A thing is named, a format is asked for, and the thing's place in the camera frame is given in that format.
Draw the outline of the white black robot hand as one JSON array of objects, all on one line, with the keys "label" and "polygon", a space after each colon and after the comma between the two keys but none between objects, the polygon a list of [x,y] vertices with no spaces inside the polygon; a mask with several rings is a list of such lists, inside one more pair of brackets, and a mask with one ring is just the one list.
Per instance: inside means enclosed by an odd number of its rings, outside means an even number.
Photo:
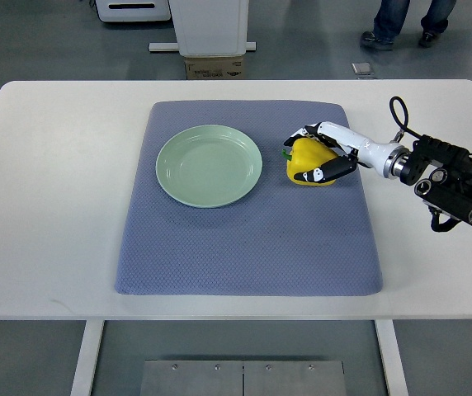
[{"label": "white black robot hand", "polygon": [[330,121],[306,125],[290,136],[284,145],[292,149],[300,138],[311,138],[325,144],[338,157],[314,169],[323,172],[320,183],[335,181],[356,170],[361,165],[373,168],[382,177],[396,178],[395,169],[400,159],[409,155],[409,150],[396,142],[376,143],[362,134]]}]

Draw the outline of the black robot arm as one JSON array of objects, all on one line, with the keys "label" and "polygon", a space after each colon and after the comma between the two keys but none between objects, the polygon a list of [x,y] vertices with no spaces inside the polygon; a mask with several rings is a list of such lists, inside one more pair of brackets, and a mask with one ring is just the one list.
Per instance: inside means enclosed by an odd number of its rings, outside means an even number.
[{"label": "black robot arm", "polygon": [[472,153],[408,127],[408,108],[401,97],[391,97],[389,108],[400,131],[399,142],[408,133],[416,138],[389,166],[389,174],[414,187],[414,194],[427,205],[431,229],[438,233],[457,224],[472,226]]}]

